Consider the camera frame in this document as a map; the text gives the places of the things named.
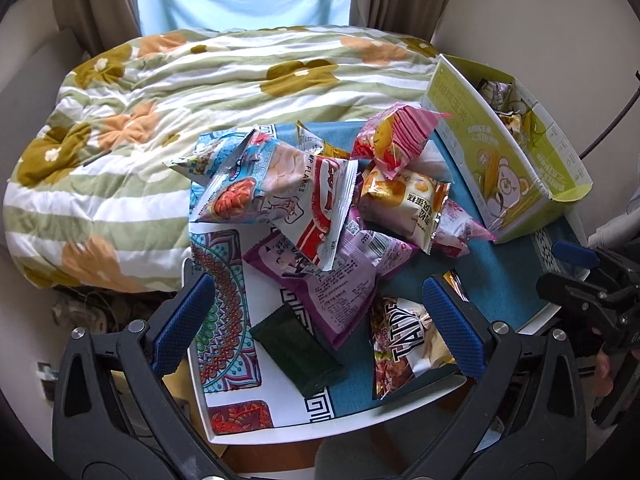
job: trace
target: barcode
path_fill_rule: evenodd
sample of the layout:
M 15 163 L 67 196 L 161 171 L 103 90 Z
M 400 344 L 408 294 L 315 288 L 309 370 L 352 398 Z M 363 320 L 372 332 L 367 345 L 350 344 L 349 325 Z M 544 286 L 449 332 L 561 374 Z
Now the barcode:
M 360 232 L 360 227 L 355 220 L 351 220 L 350 222 L 348 222 L 348 224 L 346 224 L 344 228 L 354 236 Z
M 382 258 L 389 248 L 389 243 L 390 241 L 387 236 L 376 233 L 369 242 L 369 249 L 371 249 L 377 257 Z

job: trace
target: dark green snack package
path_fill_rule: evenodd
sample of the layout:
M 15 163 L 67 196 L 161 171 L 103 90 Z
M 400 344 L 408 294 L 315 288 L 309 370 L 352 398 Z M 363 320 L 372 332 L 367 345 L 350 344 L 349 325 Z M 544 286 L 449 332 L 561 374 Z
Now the dark green snack package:
M 302 325 L 289 303 L 250 332 L 305 398 L 346 377 L 344 366 Z

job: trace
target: finger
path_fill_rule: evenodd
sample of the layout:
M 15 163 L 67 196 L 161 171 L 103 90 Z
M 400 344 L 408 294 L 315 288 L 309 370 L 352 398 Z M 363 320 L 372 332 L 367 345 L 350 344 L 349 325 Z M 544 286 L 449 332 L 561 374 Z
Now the finger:
M 594 387 L 593 394 L 596 397 L 608 396 L 613 389 L 613 379 L 611 379 L 610 373 L 610 360 L 602 350 L 596 355 L 596 368 L 593 374 Z

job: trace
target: pink snack bag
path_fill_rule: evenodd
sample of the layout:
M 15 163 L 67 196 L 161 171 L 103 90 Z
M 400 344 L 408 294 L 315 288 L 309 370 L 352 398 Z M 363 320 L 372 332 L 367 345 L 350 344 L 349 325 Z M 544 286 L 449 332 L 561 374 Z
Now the pink snack bag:
M 452 115 L 396 103 L 370 118 L 358 133 L 351 158 L 372 158 L 393 179 L 422 153 L 440 118 Z
M 448 199 L 445 202 L 440 223 L 433 236 L 433 247 L 439 248 L 451 258 L 469 254 L 466 244 L 471 238 L 495 242 L 495 236 L 458 204 Z
M 411 243 L 364 227 L 358 210 L 351 207 L 332 270 L 319 270 L 278 231 L 243 258 L 293 292 L 338 348 L 369 309 L 378 278 L 391 277 L 418 250 Z

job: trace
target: cartoon bear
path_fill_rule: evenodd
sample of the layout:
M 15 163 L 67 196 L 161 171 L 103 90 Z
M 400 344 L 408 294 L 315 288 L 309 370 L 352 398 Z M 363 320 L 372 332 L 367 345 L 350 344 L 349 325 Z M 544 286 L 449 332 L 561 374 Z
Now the cartoon bear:
M 518 178 L 509 167 L 509 161 L 501 158 L 498 166 L 498 183 L 495 195 L 486 201 L 489 213 L 496 219 L 503 218 L 508 209 L 515 206 L 520 198 L 529 192 L 526 178 Z

